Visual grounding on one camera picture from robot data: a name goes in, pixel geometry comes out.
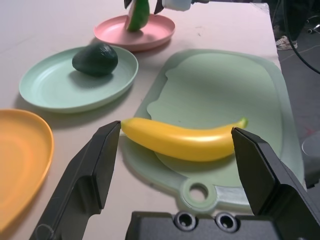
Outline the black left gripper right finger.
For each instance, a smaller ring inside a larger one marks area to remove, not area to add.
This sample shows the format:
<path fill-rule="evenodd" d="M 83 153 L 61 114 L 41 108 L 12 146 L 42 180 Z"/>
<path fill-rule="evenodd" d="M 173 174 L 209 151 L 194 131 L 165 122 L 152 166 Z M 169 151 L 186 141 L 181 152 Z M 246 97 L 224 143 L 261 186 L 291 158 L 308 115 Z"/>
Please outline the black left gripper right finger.
<path fill-rule="evenodd" d="M 318 240 L 320 210 L 295 174 L 259 136 L 231 131 L 238 174 L 252 216 L 240 216 L 241 240 Z"/>

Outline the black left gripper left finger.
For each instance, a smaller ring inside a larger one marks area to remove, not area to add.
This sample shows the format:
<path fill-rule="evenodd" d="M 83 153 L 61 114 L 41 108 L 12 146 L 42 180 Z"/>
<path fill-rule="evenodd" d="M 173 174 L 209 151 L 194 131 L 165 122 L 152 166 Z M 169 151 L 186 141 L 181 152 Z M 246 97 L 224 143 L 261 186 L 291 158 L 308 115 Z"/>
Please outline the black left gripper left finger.
<path fill-rule="evenodd" d="M 121 123 L 100 127 L 72 158 L 30 239 L 81 240 L 89 218 L 104 209 L 117 154 Z"/>

